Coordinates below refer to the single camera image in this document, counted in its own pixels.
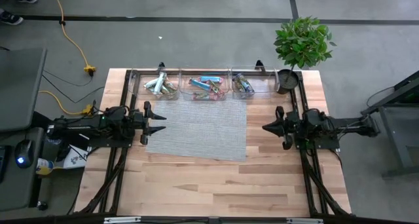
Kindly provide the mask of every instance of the clear plastic bin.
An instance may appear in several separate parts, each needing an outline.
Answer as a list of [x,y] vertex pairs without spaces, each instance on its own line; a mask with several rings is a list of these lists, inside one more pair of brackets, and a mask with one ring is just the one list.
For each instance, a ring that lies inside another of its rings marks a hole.
[[169,92],[166,94],[163,94],[162,91],[160,91],[159,94],[156,94],[152,91],[152,89],[145,88],[146,83],[160,77],[158,68],[154,67],[146,69],[131,69],[128,91],[131,93],[135,93],[135,91],[137,91],[136,94],[139,100],[177,100],[179,97],[181,70],[179,68],[163,67],[160,72],[166,74],[166,79],[169,80],[175,90],[168,89]]
[[[213,90],[207,91],[191,84],[191,79],[199,81],[200,77],[221,77],[221,83],[215,83],[221,90],[216,94]],[[223,69],[181,69],[180,92],[185,100],[225,100],[230,90],[230,71]]]
[[[254,92],[242,92],[243,88],[238,86],[240,81],[235,81],[237,75],[241,76],[250,84]],[[247,100],[257,98],[270,98],[273,94],[277,94],[278,72],[274,67],[232,67],[231,68],[231,86],[233,99]]]

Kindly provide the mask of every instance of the green plant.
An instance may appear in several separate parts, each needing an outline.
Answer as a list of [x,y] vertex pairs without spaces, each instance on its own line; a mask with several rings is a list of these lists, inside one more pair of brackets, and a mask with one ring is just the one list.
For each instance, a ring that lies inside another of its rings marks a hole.
[[298,18],[294,22],[282,24],[281,30],[276,31],[276,52],[278,59],[285,60],[285,65],[290,65],[291,70],[299,67],[312,67],[328,58],[332,58],[331,52],[327,51],[327,41],[336,46],[330,40],[332,33],[326,25],[319,25],[317,18]]

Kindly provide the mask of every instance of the black plant pot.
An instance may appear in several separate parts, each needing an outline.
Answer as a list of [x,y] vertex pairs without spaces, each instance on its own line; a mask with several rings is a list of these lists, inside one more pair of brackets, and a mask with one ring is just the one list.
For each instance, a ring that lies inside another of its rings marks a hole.
[[294,71],[289,69],[283,69],[279,71],[278,78],[280,81],[280,88],[278,89],[278,93],[280,94],[288,93],[299,84],[299,76]]

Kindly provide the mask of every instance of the gray mat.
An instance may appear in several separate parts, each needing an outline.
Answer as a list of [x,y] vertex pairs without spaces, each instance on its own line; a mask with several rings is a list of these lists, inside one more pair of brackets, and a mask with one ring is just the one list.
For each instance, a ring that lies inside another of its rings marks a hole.
[[246,160],[246,102],[195,102],[179,98],[155,104],[154,112],[167,118],[153,126],[167,128],[149,138],[146,152]]

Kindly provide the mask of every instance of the concrete floor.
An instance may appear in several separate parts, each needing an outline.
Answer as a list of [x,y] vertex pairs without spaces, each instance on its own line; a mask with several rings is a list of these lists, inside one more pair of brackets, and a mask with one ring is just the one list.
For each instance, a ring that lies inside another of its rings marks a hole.
[[[296,0],[301,16],[333,19],[419,18],[417,0]],[[290,18],[289,0],[62,0],[68,15]],[[3,5],[21,14],[59,14],[55,0],[36,5]],[[182,22],[68,22],[66,30],[98,68],[86,87],[53,82],[73,99],[105,84],[111,67],[166,66],[219,67],[265,65],[283,68],[272,43],[280,24]],[[419,69],[419,26],[330,26],[333,58],[315,67],[334,117],[357,117],[367,98],[394,85]],[[53,21],[25,21],[0,25],[0,46],[10,49],[45,47],[45,69],[73,81],[88,80],[78,50]],[[41,89],[56,92],[42,81]],[[101,100],[102,91],[78,104],[60,97],[68,110],[80,111]],[[50,118],[62,112],[47,95],[36,109]],[[363,217],[419,220],[419,176],[383,180],[381,173],[397,168],[384,129],[377,138],[347,135],[341,140],[344,176],[353,213]],[[50,203],[45,212],[16,210],[1,217],[65,214],[77,192],[82,171],[62,171],[45,182],[42,196]]]

